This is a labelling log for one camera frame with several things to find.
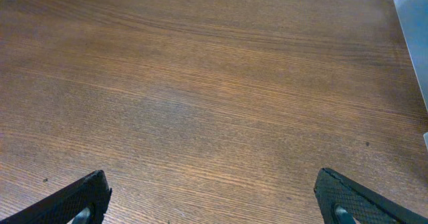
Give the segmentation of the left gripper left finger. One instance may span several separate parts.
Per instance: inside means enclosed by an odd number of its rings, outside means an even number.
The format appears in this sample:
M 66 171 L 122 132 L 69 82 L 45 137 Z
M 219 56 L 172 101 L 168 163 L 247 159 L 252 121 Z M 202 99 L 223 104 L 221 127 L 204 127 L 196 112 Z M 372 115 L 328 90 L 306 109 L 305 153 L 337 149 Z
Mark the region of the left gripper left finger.
M 96 170 L 1 222 L 101 224 L 111 195 L 104 171 Z

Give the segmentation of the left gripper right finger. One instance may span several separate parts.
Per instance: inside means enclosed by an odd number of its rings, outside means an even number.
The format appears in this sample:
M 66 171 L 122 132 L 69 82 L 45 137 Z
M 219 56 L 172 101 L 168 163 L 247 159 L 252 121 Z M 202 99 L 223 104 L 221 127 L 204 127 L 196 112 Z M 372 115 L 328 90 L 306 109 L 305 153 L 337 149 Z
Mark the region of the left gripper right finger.
M 319 170 L 314 194 L 325 223 L 427 222 L 426 217 L 390 201 L 330 168 Z

